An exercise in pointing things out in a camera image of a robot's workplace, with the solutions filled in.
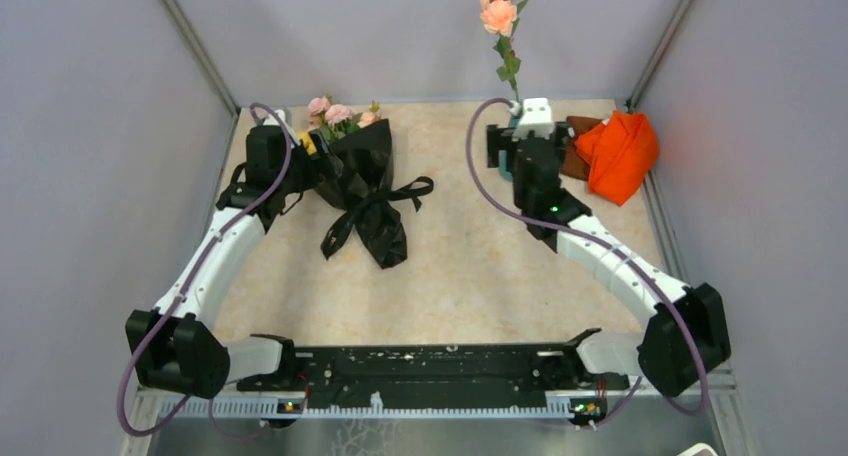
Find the yellow flower bunch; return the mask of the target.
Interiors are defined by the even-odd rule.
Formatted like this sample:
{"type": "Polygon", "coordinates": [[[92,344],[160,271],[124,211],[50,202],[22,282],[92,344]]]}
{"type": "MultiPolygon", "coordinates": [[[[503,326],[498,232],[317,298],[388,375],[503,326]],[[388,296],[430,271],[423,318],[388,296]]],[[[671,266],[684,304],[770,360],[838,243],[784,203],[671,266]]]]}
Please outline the yellow flower bunch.
{"type": "Polygon", "coordinates": [[[300,145],[304,148],[308,155],[314,156],[318,153],[316,143],[309,132],[300,131],[297,133],[297,137],[299,139],[300,145]]]}

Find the pink flower bunch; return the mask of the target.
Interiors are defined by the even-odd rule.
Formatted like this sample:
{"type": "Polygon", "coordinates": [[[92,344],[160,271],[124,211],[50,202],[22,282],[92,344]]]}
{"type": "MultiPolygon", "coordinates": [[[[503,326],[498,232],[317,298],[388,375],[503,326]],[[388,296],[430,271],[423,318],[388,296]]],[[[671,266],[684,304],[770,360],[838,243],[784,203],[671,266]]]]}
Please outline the pink flower bunch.
{"type": "Polygon", "coordinates": [[[336,103],[329,95],[313,98],[307,104],[308,131],[317,131],[332,143],[382,119],[381,106],[372,101],[364,111],[336,103]]]}

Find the black wrapping paper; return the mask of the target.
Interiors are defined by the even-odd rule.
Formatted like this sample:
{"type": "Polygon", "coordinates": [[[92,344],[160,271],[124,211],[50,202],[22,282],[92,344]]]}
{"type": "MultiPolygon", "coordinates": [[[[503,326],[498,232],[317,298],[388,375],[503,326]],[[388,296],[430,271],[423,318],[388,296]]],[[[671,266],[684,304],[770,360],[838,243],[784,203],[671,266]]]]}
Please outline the black wrapping paper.
{"type": "Polygon", "coordinates": [[[329,149],[335,176],[315,191],[342,214],[372,192],[393,189],[393,139],[387,119],[331,143],[329,149]]]}

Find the black ribbon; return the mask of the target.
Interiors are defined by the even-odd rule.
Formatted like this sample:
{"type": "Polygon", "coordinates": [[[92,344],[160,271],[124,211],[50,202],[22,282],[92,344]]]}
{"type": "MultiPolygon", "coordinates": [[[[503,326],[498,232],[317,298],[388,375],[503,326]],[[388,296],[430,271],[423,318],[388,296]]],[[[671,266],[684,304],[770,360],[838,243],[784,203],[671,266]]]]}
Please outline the black ribbon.
{"type": "Polygon", "coordinates": [[[422,206],[422,198],[434,190],[434,181],[420,176],[398,189],[379,189],[360,198],[347,209],[327,230],[320,244],[321,252],[329,260],[356,231],[360,240],[381,269],[393,268],[408,258],[407,236],[400,213],[394,202],[411,201],[415,211],[422,206]]]}

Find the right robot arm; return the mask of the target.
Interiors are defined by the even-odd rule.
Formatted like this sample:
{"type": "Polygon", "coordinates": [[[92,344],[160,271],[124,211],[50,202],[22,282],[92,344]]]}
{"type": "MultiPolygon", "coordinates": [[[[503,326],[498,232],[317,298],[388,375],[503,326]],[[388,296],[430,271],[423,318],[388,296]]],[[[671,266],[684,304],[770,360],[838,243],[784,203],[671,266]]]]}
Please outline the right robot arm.
{"type": "Polygon", "coordinates": [[[508,167],[513,204],[531,235],[588,271],[642,329],[590,333],[564,359],[564,377],[588,388],[602,373],[643,376],[662,395],[676,397],[731,356],[722,297],[707,283],[692,286],[650,264],[562,187],[567,138],[565,123],[547,136],[486,128],[487,165],[508,167]]]}

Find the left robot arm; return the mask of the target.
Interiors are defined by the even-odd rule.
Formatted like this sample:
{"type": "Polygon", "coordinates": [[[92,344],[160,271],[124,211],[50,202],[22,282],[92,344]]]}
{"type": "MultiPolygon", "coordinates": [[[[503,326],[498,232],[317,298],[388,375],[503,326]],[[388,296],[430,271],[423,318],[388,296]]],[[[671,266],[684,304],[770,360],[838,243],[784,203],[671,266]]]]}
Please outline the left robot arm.
{"type": "Polygon", "coordinates": [[[125,331],[141,385],[214,398],[227,384],[261,376],[292,387],[300,364],[290,340],[252,335],[229,343],[213,333],[241,267],[285,212],[285,199],[315,178],[304,144],[286,123],[266,118],[246,139],[246,156],[215,206],[201,245],[168,293],[149,311],[135,310],[125,331]]]}

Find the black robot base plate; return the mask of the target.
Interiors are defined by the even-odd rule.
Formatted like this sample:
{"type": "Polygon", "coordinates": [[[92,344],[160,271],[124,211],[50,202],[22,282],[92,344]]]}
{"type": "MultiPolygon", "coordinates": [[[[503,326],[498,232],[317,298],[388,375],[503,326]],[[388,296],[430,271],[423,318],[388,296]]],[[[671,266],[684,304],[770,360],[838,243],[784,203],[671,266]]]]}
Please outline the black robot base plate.
{"type": "Polygon", "coordinates": [[[304,391],[309,409],[387,410],[547,408],[550,392],[626,390],[627,377],[591,374],[577,354],[584,331],[567,342],[401,346],[284,345],[280,367],[237,384],[244,392],[304,391]]]}

